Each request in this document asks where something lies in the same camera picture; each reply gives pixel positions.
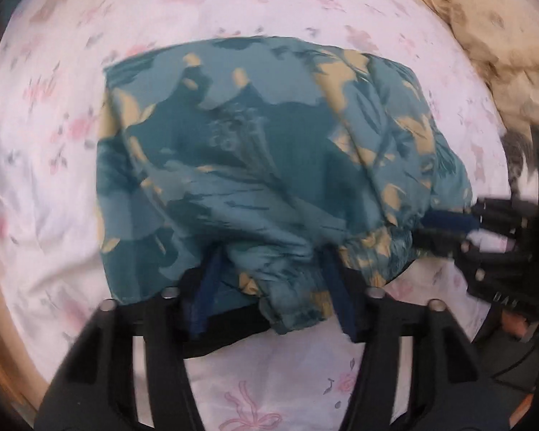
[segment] beige blanket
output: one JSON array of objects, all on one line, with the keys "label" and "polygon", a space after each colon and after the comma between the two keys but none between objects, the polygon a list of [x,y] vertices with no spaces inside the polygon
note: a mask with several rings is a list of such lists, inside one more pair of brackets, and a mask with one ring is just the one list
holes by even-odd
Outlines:
[{"label": "beige blanket", "polygon": [[539,14],[525,0],[423,0],[451,26],[508,129],[539,124]]}]

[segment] metal screw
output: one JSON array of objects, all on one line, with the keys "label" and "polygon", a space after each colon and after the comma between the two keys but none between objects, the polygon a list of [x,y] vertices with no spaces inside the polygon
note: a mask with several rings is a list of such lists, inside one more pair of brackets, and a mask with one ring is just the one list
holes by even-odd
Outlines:
[{"label": "metal screw", "polygon": [[438,298],[433,298],[432,300],[429,300],[429,303],[427,303],[427,306],[429,306],[430,310],[438,311],[438,312],[442,312],[447,309],[447,305]]},{"label": "metal screw", "polygon": [[377,300],[381,300],[385,296],[385,290],[378,287],[369,287],[365,293],[370,298],[375,298]]},{"label": "metal screw", "polygon": [[116,306],[118,306],[118,303],[116,303],[116,300],[112,300],[111,298],[108,298],[104,300],[102,303],[100,303],[100,310],[104,312],[113,311],[116,309]]},{"label": "metal screw", "polygon": [[165,289],[162,290],[162,298],[166,300],[177,298],[179,294],[180,294],[180,289],[177,287],[165,287]]}]

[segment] bed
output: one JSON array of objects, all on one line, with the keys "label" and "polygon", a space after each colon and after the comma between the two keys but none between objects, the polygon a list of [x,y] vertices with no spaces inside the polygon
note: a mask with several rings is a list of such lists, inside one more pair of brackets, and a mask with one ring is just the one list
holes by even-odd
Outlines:
[{"label": "bed", "polygon": [[[0,289],[46,382],[110,296],[94,212],[104,68],[155,48],[235,36],[297,37],[412,68],[474,196],[509,194],[490,93],[421,0],[22,0],[0,41]],[[444,299],[471,338],[489,309],[439,259],[416,261],[386,290],[412,303]],[[136,348],[138,415],[150,423],[143,346]],[[330,318],[285,336],[258,334],[187,368],[207,429],[337,429],[363,348]],[[395,416],[407,405],[408,364],[404,339]]]}]

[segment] teal floral garment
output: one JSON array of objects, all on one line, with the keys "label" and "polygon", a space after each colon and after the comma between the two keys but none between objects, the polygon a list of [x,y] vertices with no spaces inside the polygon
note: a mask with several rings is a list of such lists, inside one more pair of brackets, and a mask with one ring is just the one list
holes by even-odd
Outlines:
[{"label": "teal floral garment", "polygon": [[412,71],[290,38],[232,38],[110,67],[98,143],[101,251],[122,303],[224,242],[215,312],[251,303],[278,332],[332,313],[332,243],[373,286],[413,257],[427,209],[471,201]]}]

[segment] black cable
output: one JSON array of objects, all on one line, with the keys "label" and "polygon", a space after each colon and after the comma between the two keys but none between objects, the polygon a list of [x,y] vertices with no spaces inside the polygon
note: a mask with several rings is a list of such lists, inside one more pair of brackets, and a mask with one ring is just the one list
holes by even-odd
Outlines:
[{"label": "black cable", "polygon": [[527,358],[529,358],[529,356],[531,356],[531,354],[533,353],[533,351],[535,351],[535,345],[533,345],[533,347],[531,347],[531,350],[529,350],[526,354],[524,354],[521,358],[519,358],[515,363],[513,363],[513,364],[510,365],[510,366],[508,366],[507,368],[504,368],[504,369],[501,370],[501,371],[497,371],[495,374],[492,374],[492,375],[491,375],[491,378],[492,378],[492,379],[496,379],[496,378],[498,378],[499,376],[502,376],[502,375],[504,375],[505,373],[508,373],[509,371],[514,370],[514,369],[517,368],[521,363],[523,363]]},{"label": "black cable", "polygon": [[523,392],[525,394],[533,394],[533,392],[535,392],[534,387],[533,389],[527,389],[526,387],[518,386],[517,384],[513,384],[511,382],[504,381],[501,379],[493,379],[493,381],[500,386],[509,387],[509,389],[515,389],[516,391]]}]

